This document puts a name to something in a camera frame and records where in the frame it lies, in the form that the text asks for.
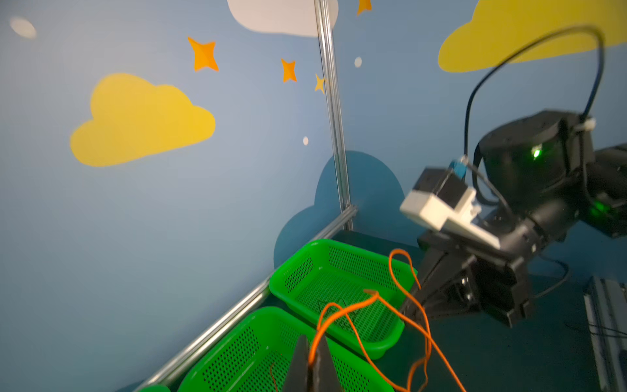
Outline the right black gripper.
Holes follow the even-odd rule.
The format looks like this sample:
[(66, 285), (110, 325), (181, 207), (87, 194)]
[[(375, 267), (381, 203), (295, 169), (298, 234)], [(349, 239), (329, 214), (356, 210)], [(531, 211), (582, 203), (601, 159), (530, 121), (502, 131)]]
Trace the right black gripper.
[(558, 202), (528, 209), (502, 250), (460, 235), (428, 231), (418, 238), (421, 287), (410, 294), (429, 319), (484, 312), (511, 328), (534, 310), (528, 263), (558, 238)]

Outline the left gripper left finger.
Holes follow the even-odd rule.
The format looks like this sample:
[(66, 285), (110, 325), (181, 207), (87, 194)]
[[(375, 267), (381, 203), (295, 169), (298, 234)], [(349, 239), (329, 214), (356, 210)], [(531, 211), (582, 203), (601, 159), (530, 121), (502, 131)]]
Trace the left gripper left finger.
[(288, 369), (283, 392), (307, 392), (310, 388), (310, 343), (307, 336), (301, 335), (292, 355), (292, 361)]

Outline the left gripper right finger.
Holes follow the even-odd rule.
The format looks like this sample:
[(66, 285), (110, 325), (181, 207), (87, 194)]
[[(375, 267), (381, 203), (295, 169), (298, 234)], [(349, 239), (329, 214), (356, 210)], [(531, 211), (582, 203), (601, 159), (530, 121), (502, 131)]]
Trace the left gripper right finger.
[(315, 349), (313, 365), (310, 366), (310, 390), (313, 392), (342, 392), (343, 390), (325, 335), (322, 336)]

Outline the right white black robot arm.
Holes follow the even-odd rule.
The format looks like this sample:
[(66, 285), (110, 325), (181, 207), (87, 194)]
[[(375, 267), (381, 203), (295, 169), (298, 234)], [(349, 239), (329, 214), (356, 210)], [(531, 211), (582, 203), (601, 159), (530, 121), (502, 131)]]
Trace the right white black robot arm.
[(596, 150), (594, 126), (544, 110), (488, 132), (472, 158), (426, 168), (400, 207), (426, 230), (401, 313), (419, 323), (483, 311), (512, 325), (538, 298), (528, 263), (573, 225), (625, 236), (626, 148)]

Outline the middle green plastic basket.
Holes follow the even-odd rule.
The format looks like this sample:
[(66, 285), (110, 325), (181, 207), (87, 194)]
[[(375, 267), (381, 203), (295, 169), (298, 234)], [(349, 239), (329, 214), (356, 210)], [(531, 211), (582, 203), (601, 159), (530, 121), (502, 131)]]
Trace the middle green plastic basket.
[(264, 307), (248, 315), (189, 371), (180, 391), (282, 389), (299, 336), (315, 329), (285, 310)]

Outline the green plastic basket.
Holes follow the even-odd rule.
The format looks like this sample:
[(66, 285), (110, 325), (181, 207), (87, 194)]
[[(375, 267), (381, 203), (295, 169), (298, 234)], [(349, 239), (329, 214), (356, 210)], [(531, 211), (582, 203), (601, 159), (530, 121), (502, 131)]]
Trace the green plastic basket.
[(285, 310), (264, 307), (248, 315), (189, 371), (180, 391), (282, 389), (299, 336), (315, 329)]
[(171, 392), (165, 385), (147, 385), (138, 392)]
[[(277, 298), (315, 325), (323, 308), (334, 302), (343, 308), (369, 298), (374, 290), (399, 309), (405, 295), (390, 275), (386, 256), (361, 248), (321, 239), (303, 246), (274, 273), (269, 288)], [(346, 318), (328, 328), (327, 335), (361, 353), (364, 345), (371, 359), (380, 359), (398, 343), (405, 324), (377, 302), (350, 314), (360, 338), (356, 338)]]

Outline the right green plastic basket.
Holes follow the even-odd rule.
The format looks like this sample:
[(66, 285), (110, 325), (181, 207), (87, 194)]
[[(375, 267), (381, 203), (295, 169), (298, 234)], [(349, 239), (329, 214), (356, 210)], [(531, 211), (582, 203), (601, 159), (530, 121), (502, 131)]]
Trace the right green plastic basket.
[[(277, 298), (315, 325), (323, 308), (334, 302), (343, 308), (369, 298), (374, 290), (399, 309), (405, 295), (390, 275), (386, 256), (361, 248), (321, 239), (303, 246), (274, 273), (269, 288)], [(377, 302), (350, 314), (360, 338), (356, 338), (346, 318), (328, 328), (327, 335), (361, 353), (364, 345), (371, 359), (380, 359), (398, 343), (405, 324)]]

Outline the left green plastic basket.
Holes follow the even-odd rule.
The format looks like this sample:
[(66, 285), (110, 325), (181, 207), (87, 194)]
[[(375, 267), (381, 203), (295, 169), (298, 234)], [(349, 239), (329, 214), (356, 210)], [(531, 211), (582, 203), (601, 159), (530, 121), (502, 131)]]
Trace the left green plastic basket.
[(165, 385), (147, 385), (138, 392), (171, 392)]

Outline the aluminium frame back bar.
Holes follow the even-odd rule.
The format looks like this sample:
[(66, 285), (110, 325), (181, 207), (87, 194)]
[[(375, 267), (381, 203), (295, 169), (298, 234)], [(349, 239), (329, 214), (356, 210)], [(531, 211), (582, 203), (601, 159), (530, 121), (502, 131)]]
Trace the aluminium frame back bar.
[(213, 325), (194, 338), (182, 351), (174, 355), (157, 372), (138, 385), (135, 391), (142, 391), (152, 385), (171, 387), (239, 321), (246, 318), (265, 301), (270, 294), (269, 281), (272, 275), (273, 273), (223, 314)]

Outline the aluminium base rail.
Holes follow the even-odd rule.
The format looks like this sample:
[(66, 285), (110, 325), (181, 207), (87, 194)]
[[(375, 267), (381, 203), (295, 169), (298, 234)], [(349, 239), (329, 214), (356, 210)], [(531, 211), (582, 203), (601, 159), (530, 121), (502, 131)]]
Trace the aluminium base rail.
[(602, 391), (626, 390), (626, 285), (592, 277), (584, 302)]

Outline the aluminium frame right post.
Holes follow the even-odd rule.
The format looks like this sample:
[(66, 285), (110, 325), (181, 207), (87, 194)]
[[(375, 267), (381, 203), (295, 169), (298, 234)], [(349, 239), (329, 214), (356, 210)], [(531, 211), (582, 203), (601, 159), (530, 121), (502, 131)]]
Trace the aluminium frame right post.
[(331, 23), (330, 2), (317, 0), (313, 2), (318, 29), (319, 50), (323, 68), (324, 88), (331, 131), (331, 145), (333, 150), (336, 185), (341, 209), (341, 216), (345, 219), (343, 228), (353, 230), (353, 218), (357, 212), (352, 204), (349, 170), (346, 155), (345, 134), (341, 112), (341, 98), (338, 86), (336, 57)]

